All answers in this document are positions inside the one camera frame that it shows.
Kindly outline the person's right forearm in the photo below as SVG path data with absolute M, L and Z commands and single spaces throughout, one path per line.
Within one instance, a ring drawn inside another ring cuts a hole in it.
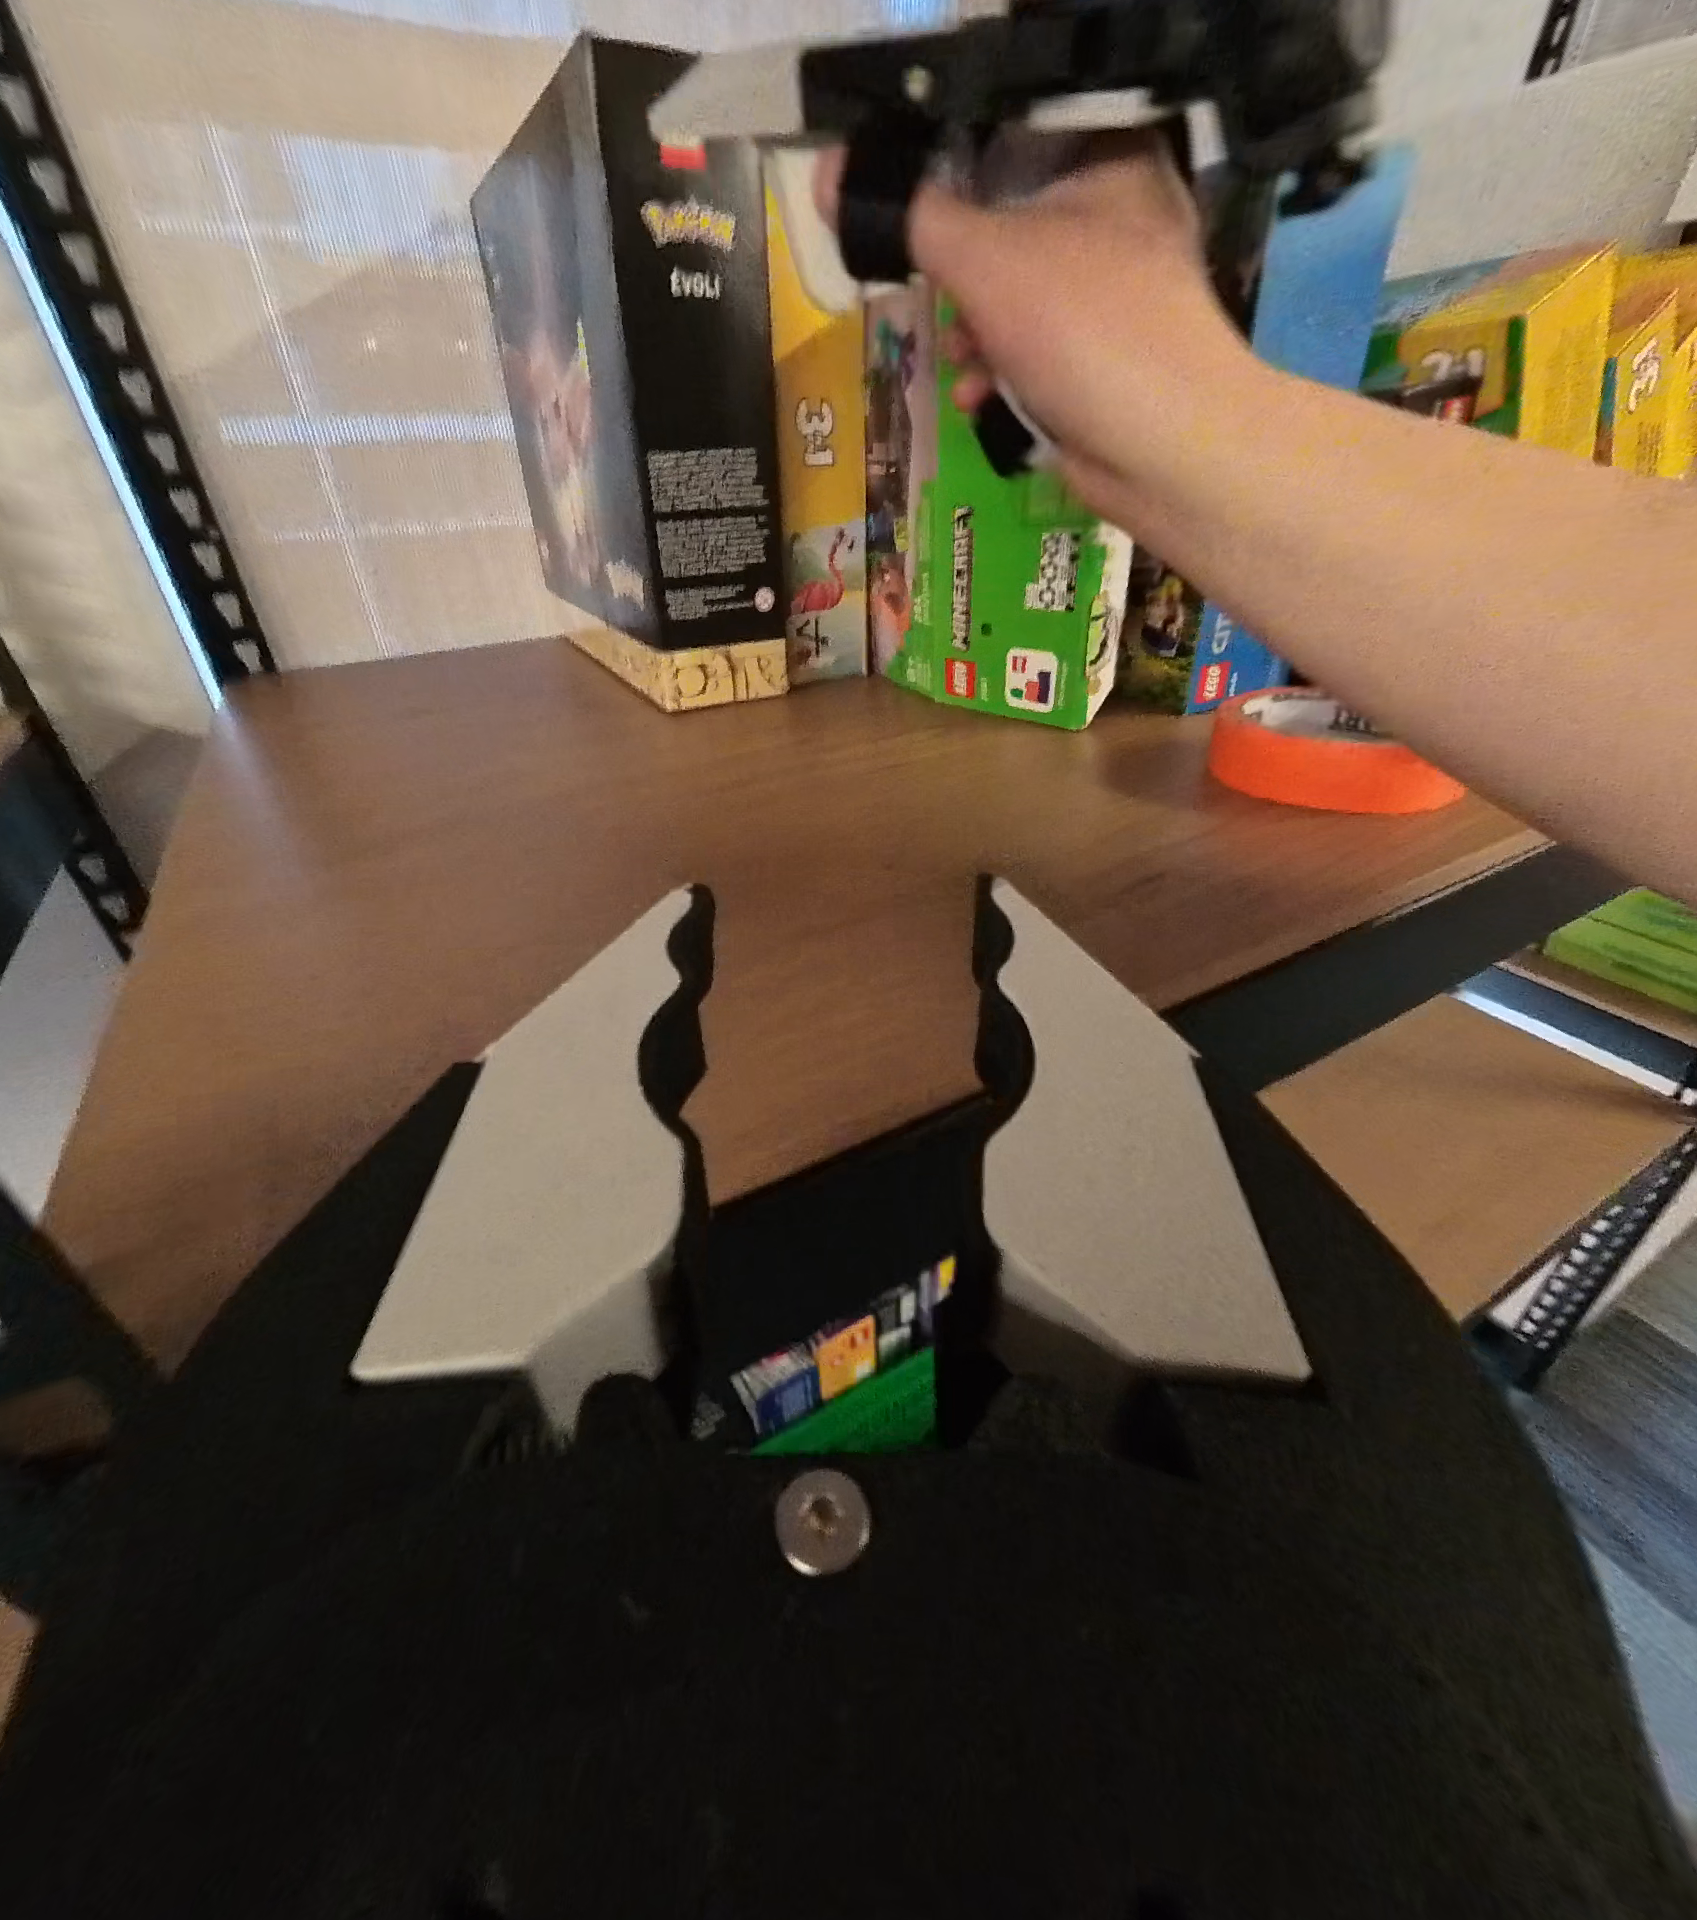
M 1209 355 L 1079 489 L 1468 788 L 1697 906 L 1697 491 Z

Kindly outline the yellow toy box flamingo print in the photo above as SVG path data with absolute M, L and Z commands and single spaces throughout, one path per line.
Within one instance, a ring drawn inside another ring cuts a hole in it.
M 811 151 L 767 148 L 765 218 L 788 680 L 811 687 L 870 670 L 863 304 L 814 207 Z

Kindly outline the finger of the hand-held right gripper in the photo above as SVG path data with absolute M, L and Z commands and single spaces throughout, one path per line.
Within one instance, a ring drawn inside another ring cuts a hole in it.
M 767 145 L 844 142 L 821 107 L 804 97 L 804 60 L 818 45 L 762 45 L 692 57 L 647 111 L 659 145 L 687 148 L 714 141 Z

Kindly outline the blue toy box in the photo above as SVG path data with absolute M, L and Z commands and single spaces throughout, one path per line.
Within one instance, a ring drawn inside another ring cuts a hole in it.
M 1360 388 L 1412 170 L 1412 148 L 1384 142 L 1340 203 L 1276 218 L 1250 321 L 1262 359 L 1321 388 Z M 1212 607 L 1146 547 L 1132 551 L 1116 699 L 1191 716 L 1291 677 L 1291 661 L 1265 636 Z

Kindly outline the black toy box tan base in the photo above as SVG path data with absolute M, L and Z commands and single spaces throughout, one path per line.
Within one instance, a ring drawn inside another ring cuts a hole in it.
M 688 68 L 577 37 L 469 208 L 543 579 L 667 713 L 788 694 L 765 181 L 651 133 Z

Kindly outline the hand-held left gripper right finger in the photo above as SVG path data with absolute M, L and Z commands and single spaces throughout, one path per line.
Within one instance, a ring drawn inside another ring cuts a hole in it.
M 976 989 L 994 1352 L 1091 1418 L 1184 1381 L 1309 1386 L 1197 1049 L 1007 878 L 980 882 Z

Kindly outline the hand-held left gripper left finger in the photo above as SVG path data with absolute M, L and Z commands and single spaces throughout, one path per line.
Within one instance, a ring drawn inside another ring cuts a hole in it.
M 356 1386 L 510 1381 L 567 1438 L 596 1386 L 665 1377 L 709 1209 L 687 1107 L 714 926 L 709 886 L 667 891 L 478 1057 Z

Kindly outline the green flat toy box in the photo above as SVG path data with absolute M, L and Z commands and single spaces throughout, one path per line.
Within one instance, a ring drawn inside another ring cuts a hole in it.
M 1678 900 L 1632 890 L 1557 928 L 1542 954 L 1697 1022 L 1697 910 Z
M 761 1438 L 751 1458 L 907 1455 L 935 1441 L 935 1349 L 925 1348 L 795 1423 Z

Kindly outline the translucent window blind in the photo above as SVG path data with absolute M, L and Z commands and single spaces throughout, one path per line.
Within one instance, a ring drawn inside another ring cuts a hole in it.
M 279 670 L 559 636 L 471 196 L 581 3 L 0 3 Z

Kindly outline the row of colourful toy boxes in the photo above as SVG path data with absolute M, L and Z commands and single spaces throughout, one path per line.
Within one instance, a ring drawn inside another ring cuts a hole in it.
M 958 1257 L 950 1255 L 914 1281 L 880 1293 L 859 1316 L 741 1367 L 730 1386 L 754 1436 L 785 1432 L 931 1349 L 954 1285 Z

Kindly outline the orange tape roll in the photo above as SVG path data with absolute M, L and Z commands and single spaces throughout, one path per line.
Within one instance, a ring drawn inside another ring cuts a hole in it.
M 1245 799 L 1351 819 L 1412 819 L 1468 797 L 1465 782 L 1316 687 L 1218 709 L 1206 771 Z

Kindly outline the person's right hand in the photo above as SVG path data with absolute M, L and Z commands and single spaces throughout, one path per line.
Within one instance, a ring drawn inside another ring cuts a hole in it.
M 925 178 L 914 267 L 944 304 L 951 404 L 1001 400 L 1101 517 L 1170 503 L 1214 400 L 1260 372 L 1202 260 L 1191 192 L 1153 137 L 1114 137 L 1010 203 Z

